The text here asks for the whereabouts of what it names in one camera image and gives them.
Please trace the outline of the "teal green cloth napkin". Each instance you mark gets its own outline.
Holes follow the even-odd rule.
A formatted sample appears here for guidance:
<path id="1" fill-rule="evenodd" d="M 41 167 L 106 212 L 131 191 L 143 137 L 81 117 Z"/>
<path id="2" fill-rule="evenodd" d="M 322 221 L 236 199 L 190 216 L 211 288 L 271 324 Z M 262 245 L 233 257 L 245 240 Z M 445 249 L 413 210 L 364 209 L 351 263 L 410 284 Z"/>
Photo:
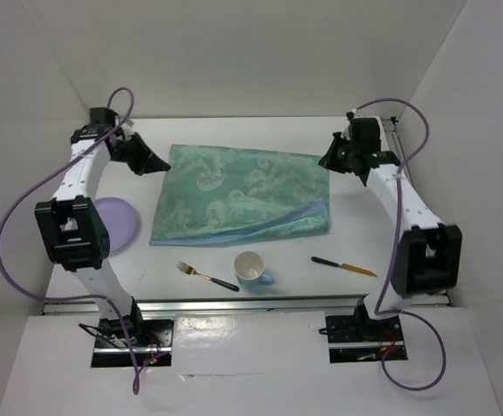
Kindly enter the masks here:
<path id="1" fill-rule="evenodd" d="M 153 246 L 227 246 L 323 235 L 330 177 L 316 155 L 173 145 Z"/>

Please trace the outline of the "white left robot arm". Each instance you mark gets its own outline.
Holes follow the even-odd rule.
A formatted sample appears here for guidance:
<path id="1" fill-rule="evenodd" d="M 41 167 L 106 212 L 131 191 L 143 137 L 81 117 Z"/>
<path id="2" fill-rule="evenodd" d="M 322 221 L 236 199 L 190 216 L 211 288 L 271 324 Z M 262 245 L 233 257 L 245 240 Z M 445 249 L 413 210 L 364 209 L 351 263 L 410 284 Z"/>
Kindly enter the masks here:
<path id="1" fill-rule="evenodd" d="M 36 222 L 52 263 L 74 275 L 96 296 L 100 325 L 127 346 L 138 344 L 145 324 L 134 298 L 121 286 L 108 257 L 110 238 L 96 206 L 95 195 L 106 165 L 121 162 L 141 176 L 167 172 L 138 133 L 108 124 L 90 124 L 71 137 L 71 160 L 51 200 L 35 208 Z"/>

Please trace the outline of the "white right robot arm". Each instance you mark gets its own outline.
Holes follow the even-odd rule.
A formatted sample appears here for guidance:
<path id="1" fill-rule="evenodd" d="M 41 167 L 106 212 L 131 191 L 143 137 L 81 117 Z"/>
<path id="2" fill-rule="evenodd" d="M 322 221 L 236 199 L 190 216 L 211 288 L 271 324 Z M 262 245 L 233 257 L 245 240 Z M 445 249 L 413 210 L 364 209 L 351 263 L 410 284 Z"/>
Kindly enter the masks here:
<path id="1" fill-rule="evenodd" d="M 446 225 L 422 201 L 400 168 L 400 160 L 382 149 L 381 128 L 374 117 L 352 118 L 333 133 L 319 165 L 332 172 L 355 174 L 394 220 L 389 271 L 382 287 L 359 302 L 352 328 L 363 340 L 382 330 L 382 320 L 398 315 L 415 296 L 433 295 L 456 286 L 462 233 Z"/>

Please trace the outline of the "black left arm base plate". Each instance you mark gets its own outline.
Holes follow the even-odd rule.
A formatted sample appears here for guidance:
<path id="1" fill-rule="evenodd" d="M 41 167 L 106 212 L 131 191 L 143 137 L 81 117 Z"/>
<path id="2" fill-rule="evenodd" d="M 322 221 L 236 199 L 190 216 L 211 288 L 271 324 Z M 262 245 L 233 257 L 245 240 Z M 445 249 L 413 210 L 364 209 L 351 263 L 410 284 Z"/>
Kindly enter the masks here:
<path id="1" fill-rule="evenodd" d="M 80 324 L 88 334 L 94 337 L 92 368 L 131 367 L 132 361 L 127 348 L 127 341 L 115 335 L 105 333 L 94 326 Z M 133 336 L 130 343 L 134 349 L 137 365 L 140 367 L 170 367 L 172 365 L 173 318 L 151 319 L 142 323 L 142 333 Z"/>

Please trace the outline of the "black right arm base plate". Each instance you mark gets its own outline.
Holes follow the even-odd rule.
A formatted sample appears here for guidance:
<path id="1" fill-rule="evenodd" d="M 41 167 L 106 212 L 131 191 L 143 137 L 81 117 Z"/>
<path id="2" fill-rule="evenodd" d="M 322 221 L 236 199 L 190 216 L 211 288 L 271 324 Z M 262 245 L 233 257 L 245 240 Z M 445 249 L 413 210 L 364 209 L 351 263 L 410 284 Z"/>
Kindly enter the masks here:
<path id="1" fill-rule="evenodd" d="M 385 354 L 388 361 L 408 359 L 398 317 L 359 328 L 352 315 L 327 315 L 325 326 L 317 332 L 327 339 L 331 364 L 375 362 Z"/>

